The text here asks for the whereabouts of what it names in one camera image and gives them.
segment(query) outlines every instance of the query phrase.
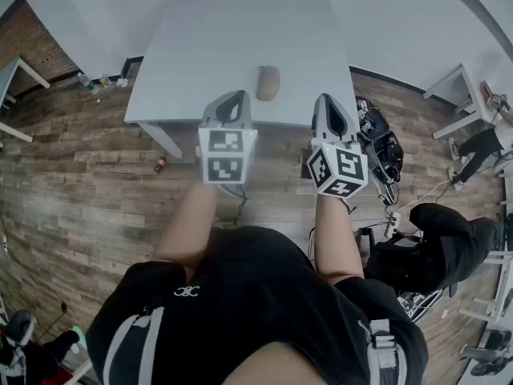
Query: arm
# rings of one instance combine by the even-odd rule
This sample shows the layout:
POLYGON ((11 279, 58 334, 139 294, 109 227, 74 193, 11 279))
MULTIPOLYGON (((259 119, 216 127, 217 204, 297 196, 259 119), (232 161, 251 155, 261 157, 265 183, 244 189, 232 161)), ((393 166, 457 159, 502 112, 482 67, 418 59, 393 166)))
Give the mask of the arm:
POLYGON ((504 108, 499 109, 499 114, 503 117, 504 121, 506 121, 511 127, 513 127, 513 115, 507 112, 504 108))
POLYGON ((364 278, 347 208, 335 197, 317 196, 315 265, 331 285, 350 277, 364 278))
POLYGON ((154 259, 196 268, 207 247, 216 206, 216 187, 194 180, 164 231, 154 259))

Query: power strip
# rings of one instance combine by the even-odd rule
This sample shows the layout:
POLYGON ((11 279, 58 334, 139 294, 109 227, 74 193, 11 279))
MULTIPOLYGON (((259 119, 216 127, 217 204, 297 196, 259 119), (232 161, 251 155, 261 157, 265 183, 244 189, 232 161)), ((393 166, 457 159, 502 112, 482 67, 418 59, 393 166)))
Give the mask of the power strip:
POLYGON ((401 222, 401 214, 397 211, 394 211, 388 220, 388 225, 386 226, 385 237, 391 238, 399 229, 399 222, 401 222))

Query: wooden floor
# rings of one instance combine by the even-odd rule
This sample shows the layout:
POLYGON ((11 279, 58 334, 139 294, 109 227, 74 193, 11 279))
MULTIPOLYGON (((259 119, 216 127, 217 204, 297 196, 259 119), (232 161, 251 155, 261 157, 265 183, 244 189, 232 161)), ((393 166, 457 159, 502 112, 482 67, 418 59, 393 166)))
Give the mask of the wooden floor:
MULTIPOLYGON (((132 67, 128 87, 103 90, 97 96, 76 81, 36 91, 8 117, 8 124, 34 136, 34 142, 0 139, 5 142, 0 201, 10 250, 10 256, 0 261, 0 286, 7 308, 10 313, 31 310, 40 335, 60 315, 60 302, 40 284, 44 282, 69 310, 43 342, 73 324, 87 329, 125 270, 150 258, 195 171, 197 124, 167 128, 184 150, 184 160, 172 160, 157 175, 153 168, 162 154, 160 147, 137 126, 123 122, 136 73, 137 67, 132 67)), ((431 133, 454 121, 454 114, 405 88, 360 75, 354 75, 353 81, 382 107, 405 150, 399 204, 425 195, 446 180, 452 164, 447 141, 433 140, 431 133)), ((249 201, 241 222, 278 229, 306 249, 315 196, 310 182, 300 178, 298 157, 307 146, 309 129, 258 128, 254 159, 258 169, 253 168, 246 184, 249 201)), ((457 135, 460 139, 468 136, 469 130, 457 135)), ((434 195, 445 187, 438 187, 434 195)), ((485 172, 473 177, 459 194, 449 188, 439 203, 469 219, 495 217, 502 192, 499 181, 485 172)), ((433 200, 427 197, 424 201, 433 200)), ((352 203, 357 206, 351 215, 355 230, 385 220, 372 184, 352 203)), ((223 195, 220 219, 231 221, 238 204, 223 195)), ((413 230, 406 221, 408 210, 402 212, 404 231, 413 230)), ((376 227, 377 235, 383 231, 384 226, 376 227)), ((461 375, 465 363, 459 361, 458 351, 464 343, 477 341, 483 325, 458 314, 457 309, 476 294, 489 298, 496 274, 497 269, 482 265, 460 285, 455 298, 444 298, 422 322, 430 349, 425 383, 452 384, 461 375), (449 313, 441 319, 445 309, 449 313)), ((76 367, 83 358, 69 355, 67 363, 76 367)))

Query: black bag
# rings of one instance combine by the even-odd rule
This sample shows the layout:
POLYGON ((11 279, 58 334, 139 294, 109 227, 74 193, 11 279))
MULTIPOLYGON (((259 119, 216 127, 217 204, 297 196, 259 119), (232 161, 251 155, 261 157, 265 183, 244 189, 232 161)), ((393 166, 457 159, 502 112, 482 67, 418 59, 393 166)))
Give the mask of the black bag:
POLYGON ((467 279, 503 235, 498 221, 485 217, 468 221, 438 204, 417 205, 410 221, 424 232, 422 239, 398 234, 377 243, 367 262, 366 274, 396 291, 428 294, 467 279), (413 246, 398 245, 405 239, 413 246))
POLYGON ((372 180, 383 204, 393 205, 396 202, 393 185, 401 180, 404 152, 379 109, 363 97, 357 96, 356 104, 359 140, 369 161, 372 180), (384 185, 385 192, 381 191, 378 182, 384 185))

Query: fiducial marker cube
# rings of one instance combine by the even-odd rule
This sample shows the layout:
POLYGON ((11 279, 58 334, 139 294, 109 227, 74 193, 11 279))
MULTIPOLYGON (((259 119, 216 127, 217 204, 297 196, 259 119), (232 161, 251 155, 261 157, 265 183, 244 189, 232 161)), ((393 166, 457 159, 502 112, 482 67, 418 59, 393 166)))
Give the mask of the fiducial marker cube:
POLYGON ((199 128, 205 184, 243 184, 257 130, 199 128))
POLYGON ((367 185, 367 156, 341 145, 321 143, 306 164, 318 194, 346 200, 367 185))

